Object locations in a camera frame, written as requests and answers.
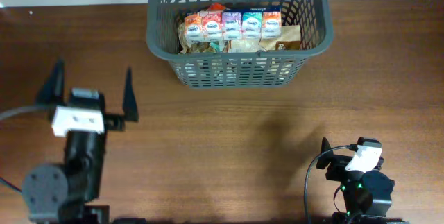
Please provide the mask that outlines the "orange biscuit packet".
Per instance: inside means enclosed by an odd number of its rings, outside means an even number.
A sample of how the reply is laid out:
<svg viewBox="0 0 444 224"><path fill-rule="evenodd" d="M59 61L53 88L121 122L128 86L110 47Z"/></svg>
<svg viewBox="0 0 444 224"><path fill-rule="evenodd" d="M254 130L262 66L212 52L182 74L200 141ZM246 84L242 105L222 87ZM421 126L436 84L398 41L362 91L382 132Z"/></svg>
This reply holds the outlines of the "orange biscuit packet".
<svg viewBox="0 0 444 224"><path fill-rule="evenodd" d="M209 11L209 12L223 12L225 10L227 10L227 8L220 3L213 3L207 9L207 11Z"/></svg>

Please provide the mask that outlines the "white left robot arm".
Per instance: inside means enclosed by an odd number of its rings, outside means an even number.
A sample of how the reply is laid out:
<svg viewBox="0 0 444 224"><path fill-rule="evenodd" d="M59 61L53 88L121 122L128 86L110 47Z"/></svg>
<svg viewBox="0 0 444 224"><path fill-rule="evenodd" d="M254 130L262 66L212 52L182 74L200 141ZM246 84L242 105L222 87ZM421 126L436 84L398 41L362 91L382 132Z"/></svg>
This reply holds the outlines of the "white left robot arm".
<svg viewBox="0 0 444 224"><path fill-rule="evenodd" d="M66 140L61 163L41 164L22 183L22 198L33 223L109 223L107 205L92 206L100 194L109 131L138 122L132 71L126 72L122 114L108 113L103 93L73 88L64 100L65 67L58 61L36 96L47 106L53 133Z"/></svg>

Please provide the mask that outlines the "teal tissue pack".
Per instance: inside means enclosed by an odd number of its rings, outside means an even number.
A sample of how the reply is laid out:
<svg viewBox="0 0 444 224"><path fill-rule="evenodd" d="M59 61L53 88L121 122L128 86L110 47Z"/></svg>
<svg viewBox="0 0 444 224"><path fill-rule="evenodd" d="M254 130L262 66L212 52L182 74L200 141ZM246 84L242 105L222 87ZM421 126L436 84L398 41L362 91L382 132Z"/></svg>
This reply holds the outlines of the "teal tissue pack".
<svg viewBox="0 0 444 224"><path fill-rule="evenodd" d="M218 42L210 42L210 46L218 53L221 52L221 47Z"/></svg>

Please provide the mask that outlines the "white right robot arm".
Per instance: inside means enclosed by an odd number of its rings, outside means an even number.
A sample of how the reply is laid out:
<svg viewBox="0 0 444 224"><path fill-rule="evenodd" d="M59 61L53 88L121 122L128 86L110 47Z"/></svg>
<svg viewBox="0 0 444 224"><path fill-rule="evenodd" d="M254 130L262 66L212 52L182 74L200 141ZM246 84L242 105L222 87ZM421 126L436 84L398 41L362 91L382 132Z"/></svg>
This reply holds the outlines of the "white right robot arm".
<svg viewBox="0 0 444 224"><path fill-rule="evenodd" d="M384 158L382 144L373 138L360 137L347 146L352 156L338 155L323 138L317 169L326 169L327 180L339 183L334 196L343 195L345 210L332 215L333 223L387 223L386 213L392 205L395 181L381 172Z"/></svg>

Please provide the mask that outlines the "beige cookie packet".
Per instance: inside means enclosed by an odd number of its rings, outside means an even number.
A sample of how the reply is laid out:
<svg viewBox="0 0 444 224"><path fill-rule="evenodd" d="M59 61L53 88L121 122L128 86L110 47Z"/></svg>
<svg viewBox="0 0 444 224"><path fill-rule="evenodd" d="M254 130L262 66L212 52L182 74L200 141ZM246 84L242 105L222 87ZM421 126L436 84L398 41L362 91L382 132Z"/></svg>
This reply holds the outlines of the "beige cookie packet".
<svg viewBox="0 0 444 224"><path fill-rule="evenodd" d="M281 35L271 39L231 40L229 53L256 53L267 51L300 50L301 29L299 25L283 26Z"/></svg>

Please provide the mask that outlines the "beige brown snack pouch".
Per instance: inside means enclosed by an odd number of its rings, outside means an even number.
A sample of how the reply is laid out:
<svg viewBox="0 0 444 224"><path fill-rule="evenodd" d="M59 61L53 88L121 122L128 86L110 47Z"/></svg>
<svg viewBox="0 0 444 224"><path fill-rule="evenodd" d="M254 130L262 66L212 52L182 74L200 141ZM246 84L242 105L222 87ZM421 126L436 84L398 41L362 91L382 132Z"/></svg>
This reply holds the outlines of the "beige brown snack pouch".
<svg viewBox="0 0 444 224"><path fill-rule="evenodd" d="M215 53L216 50L210 46L209 42L188 42L185 37L185 24L181 23L178 27L178 38L181 45L180 54L193 53Z"/></svg>

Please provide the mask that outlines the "blue snack packet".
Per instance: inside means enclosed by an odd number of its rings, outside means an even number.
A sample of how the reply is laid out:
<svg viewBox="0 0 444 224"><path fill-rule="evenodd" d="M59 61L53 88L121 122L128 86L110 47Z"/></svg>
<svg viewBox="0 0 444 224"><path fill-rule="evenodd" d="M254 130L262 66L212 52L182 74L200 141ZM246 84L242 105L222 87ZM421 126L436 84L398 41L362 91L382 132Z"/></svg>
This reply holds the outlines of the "blue snack packet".
<svg viewBox="0 0 444 224"><path fill-rule="evenodd" d="M185 17L182 35L192 43L276 38L281 16L280 7L202 10Z"/></svg>

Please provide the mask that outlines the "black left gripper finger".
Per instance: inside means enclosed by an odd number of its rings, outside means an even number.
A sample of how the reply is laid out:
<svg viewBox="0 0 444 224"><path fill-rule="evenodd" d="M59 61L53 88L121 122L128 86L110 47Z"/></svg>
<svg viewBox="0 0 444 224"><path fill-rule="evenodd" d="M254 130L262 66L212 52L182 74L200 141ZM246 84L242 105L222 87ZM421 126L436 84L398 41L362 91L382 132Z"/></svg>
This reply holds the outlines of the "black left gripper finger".
<svg viewBox="0 0 444 224"><path fill-rule="evenodd" d="M51 74L40 88L35 103L39 105L65 106L65 62L59 60L55 63Z"/></svg>
<svg viewBox="0 0 444 224"><path fill-rule="evenodd" d="M133 90L133 77L130 67L127 69L126 72L122 109L125 120L133 122L139 121L139 112L135 93Z"/></svg>

